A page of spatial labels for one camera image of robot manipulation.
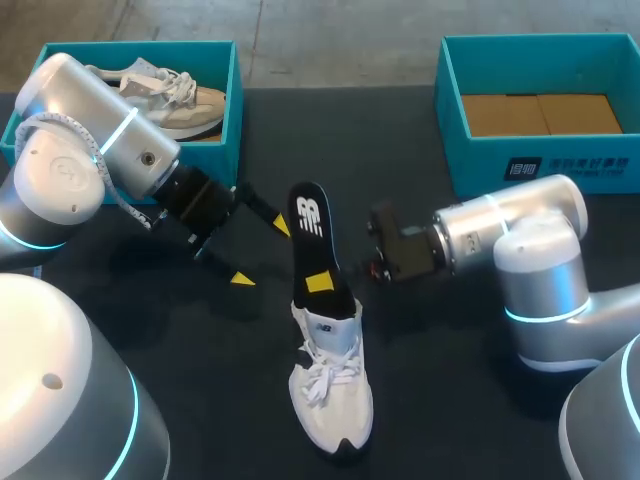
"cardboard box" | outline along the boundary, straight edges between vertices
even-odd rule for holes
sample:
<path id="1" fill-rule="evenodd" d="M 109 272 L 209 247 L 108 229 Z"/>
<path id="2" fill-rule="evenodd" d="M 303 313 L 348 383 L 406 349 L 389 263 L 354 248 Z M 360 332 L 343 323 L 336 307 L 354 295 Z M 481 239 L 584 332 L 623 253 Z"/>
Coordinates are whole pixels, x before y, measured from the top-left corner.
<path id="1" fill-rule="evenodd" d="M 48 43 L 40 52 L 34 70 L 58 52 L 68 53 L 83 64 L 108 70 L 126 68 L 142 57 L 158 67 L 189 72 L 198 84 L 224 91 L 227 100 L 220 136 L 180 142 L 180 161 L 197 166 L 228 187 L 235 185 L 240 158 L 244 92 L 234 42 Z M 15 163 L 15 130 L 21 121 L 14 112 L 0 141 L 0 150 L 9 165 Z M 126 198 L 131 203 L 140 203 Z M 114 203 L 108 194 L 105 203 Z"/>
<path id="2" fill-rule="evenodd" d="M 621 134 L 605 95 L 463 95 L 472 137 Z"/>
<path id="3" fill-rule="evenodd" d="M 461 197 L 555 173 L 585 193 L 640 192 L 640 51 L 627 34 L 445 37 L 434 97 Z"/>

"beige sneaker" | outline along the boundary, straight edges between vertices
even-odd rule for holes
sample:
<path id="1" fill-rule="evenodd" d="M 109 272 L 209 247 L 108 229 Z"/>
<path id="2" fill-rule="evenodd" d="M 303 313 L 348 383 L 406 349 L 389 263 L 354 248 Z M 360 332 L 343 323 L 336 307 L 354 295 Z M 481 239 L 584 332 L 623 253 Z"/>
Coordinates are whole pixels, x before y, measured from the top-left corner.
<path id="1" fill-rule="evenodd" d="M 120 82 L 120 95 L 175 140 L 202 135 L 224 118 L 224 92 L 198 87 L 187 72 L 157 68 L 142 58 L 125 70 L 87 68 L 105 82 Z"/>

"white sneaker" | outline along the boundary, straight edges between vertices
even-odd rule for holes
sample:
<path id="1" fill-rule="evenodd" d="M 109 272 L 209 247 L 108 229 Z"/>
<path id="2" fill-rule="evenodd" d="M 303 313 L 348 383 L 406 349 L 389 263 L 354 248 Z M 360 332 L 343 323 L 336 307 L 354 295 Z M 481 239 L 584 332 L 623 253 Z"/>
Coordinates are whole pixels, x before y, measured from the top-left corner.
<path id="1" fill-rule="evenodd" d="M 87 68 L 105 82 L 119 82 L 120 95 L 175 140 L 201 135 L 224 118 L 224 92 L 198 87 L 187 72 L 157 68 L 143 58 L 124 70 Z"/>
<path id="2" fill-rule="evenodd" d="M 364 369 L 362 305 L 344 320 L 299 309 L 291 311 L 304 344 L 289 377 L 298 419 L 322 450 L 347 455 L 367 442 L 373 425 L 373 396 Z"/>

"concrete floor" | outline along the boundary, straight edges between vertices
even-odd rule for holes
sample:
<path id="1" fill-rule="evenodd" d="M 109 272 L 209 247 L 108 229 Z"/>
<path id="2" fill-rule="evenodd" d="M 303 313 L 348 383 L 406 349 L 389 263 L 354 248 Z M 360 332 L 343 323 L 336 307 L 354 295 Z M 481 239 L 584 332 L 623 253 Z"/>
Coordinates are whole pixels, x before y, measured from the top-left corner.
<path id="1" fill-rule="evenodd" d="M 0 0 L 0 91 L 45 42 L 235 40 L 245 86 L 432 83 L 443 35 L 627 31 L 637 0 Z"/>

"teal shoe box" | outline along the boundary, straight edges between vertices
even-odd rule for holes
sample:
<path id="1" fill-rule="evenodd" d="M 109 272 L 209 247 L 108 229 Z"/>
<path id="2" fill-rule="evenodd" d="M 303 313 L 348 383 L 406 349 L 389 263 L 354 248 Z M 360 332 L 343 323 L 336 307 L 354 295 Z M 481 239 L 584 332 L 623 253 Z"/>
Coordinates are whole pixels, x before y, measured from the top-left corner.
<path id="1" fill-rule="evenodd" d="M 623 133 L 472 136 L 462 96 L 500 94 L 606 95 Z M 445 37 L 434 102 L 460 197 L 556 173 L 584 193 L 640 192 L 640 52 L 627 34 Z"/>
<path id="2" fill-rule="evenodd" d="M 83 64 L 107 70 L 124 69 L 142 57 L 156 67 L 188 72 L 200 86 L 226 92 L 220 141 L 180 142 L 180 161 L 200 168 L 228 187 L 235 185 L 242 133 L 243 91 L 234 42 L 48 43 L 40 52 L 34 70 L 59 52 L 68 53 Z M 0 142 L 0 150 L 10 165 L 15 163 L 15 130 L 21 121 L 14 112 Z M 114 202 L 105 198 L 105 203 Z"/>

